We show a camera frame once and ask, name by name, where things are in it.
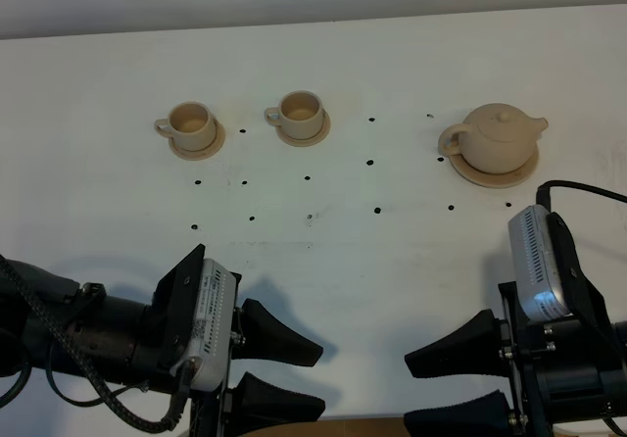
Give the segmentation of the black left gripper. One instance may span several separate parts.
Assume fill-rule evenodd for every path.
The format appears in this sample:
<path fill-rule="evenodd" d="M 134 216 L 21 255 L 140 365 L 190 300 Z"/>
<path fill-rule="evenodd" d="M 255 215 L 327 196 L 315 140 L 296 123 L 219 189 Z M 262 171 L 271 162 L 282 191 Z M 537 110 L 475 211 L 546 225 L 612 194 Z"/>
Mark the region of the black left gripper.
<path fill-rule="evenodd" d="M 223 434 L 238 283 L 239 277 L 207 258 L 199 244 L 159 281 L 153 294 L 151 307 L 166 320 L 158 364 L 189 381 L 189 436 Z M 242 336 L 237 360 L 311 367 L 323 354 L 320 345 L 283 324 L 257 300 L 243 303 L 236 326 Z M 273 386 L 249 372 L 230 393 L 230 436 L 316 422 L 325 411 L 322 399 Z"/>

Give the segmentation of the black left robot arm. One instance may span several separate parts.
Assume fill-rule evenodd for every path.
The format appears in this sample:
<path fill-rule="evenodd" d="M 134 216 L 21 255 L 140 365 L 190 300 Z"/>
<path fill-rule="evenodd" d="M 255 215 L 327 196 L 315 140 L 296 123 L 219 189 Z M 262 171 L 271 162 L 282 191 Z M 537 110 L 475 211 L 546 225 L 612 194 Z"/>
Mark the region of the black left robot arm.
<path fill-rule="evenodd" d="M 322 348 L 260 302 L 238 300 L 241 277 L 195 247 L 142 304 L 18 261 L 1 263 L 2 397 L 14 401 L 34 369 L 79 376 L 106 406 L 139 431 L 172 431 L 184 415 L 192 436 L 241 436 L 320 418 L 318 397 L 245 373 L 229 383 L 235 360 L 311 367 Z"/>

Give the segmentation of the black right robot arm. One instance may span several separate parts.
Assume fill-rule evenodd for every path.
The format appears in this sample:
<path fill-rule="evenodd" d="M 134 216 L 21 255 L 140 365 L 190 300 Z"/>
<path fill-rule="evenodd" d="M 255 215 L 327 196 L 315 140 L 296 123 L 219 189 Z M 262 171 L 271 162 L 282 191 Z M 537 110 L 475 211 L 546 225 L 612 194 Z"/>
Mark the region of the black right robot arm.
<path fill-rule="evenodd" d="M 509 221 L 508 234 L 505 316 L 483 310 L 405 361 L 415 378 L 500 376 L 510 392 L 406 413 L 412 436 L 551 436 L 557 423 L 626 414 L 626 325 L 609 320 L 564 220 L 533 205 Z"/>

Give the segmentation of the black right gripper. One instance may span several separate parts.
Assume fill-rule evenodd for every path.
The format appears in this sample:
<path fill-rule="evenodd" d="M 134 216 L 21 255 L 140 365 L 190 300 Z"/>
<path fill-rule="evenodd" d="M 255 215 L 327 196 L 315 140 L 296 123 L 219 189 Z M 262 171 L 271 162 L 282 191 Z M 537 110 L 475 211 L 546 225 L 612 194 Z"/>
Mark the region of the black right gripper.
<path fill-rule="evenodd" d="M 406 413 L 410 436 L 550 436 L 557 423 L 618 414 L 617 329 L 603 295 L 581 269 L 564 220 L 549 212 L 547 222 L 569 316 L 530 321 L 514 279 L 499 286 L 505 320 L 483 310 L 449 335 L 405 355 L 414 378 L 508 377 L 512 411 L 505 394 L 494 391 L 454 406 Z"/>

